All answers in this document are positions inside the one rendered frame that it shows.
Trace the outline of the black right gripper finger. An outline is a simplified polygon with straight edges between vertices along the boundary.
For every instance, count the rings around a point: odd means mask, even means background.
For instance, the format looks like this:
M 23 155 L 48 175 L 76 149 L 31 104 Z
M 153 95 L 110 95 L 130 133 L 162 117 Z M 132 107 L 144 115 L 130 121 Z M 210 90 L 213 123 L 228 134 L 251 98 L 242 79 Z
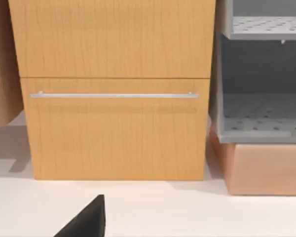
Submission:
M 105 237 L 105 196 L 96 196 L 54 237 Z

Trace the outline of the grey pierced shelf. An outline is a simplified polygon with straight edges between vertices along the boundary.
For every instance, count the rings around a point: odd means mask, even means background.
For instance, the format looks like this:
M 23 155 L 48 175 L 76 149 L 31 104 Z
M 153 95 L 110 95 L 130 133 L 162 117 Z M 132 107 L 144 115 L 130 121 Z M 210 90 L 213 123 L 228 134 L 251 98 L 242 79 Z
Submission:
M 216 24 L 230 40 L 296 40 L 296 0 L 217 0 Z

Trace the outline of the plain wooden drawer front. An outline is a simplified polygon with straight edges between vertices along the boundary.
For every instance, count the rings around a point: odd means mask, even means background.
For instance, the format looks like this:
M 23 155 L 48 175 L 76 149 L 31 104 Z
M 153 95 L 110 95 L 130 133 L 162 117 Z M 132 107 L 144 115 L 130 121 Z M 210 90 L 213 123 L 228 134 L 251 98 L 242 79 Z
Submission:
M 216 0 L 8 0 L 23 78 L 210 76 Z

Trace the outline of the pale wooden drawer front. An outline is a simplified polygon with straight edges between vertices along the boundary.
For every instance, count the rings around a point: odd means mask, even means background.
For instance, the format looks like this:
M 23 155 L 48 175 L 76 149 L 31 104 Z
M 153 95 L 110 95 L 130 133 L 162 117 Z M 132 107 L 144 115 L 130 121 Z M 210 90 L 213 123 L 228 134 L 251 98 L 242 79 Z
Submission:
M 231 195 L 296 196 L 296 144 L 223 144 L 209 130 Z

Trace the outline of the pale wooden cupboard side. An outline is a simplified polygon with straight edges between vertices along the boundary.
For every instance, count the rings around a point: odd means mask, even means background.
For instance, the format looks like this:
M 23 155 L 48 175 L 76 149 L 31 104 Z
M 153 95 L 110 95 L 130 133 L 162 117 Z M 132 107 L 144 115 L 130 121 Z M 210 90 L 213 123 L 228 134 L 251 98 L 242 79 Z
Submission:
M 0 127 L 23 110 L 17 57 L 8 0 L 0 0 Z

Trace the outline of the grey pierced drawer inside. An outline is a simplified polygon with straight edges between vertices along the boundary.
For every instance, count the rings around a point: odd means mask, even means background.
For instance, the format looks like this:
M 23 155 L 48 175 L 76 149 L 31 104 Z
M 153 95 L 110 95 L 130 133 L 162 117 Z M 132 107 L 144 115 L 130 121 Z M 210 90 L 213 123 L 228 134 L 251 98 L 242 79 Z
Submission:
M 296 144 L 296 40 L 217 33 L 209 114 L 221 143 Z

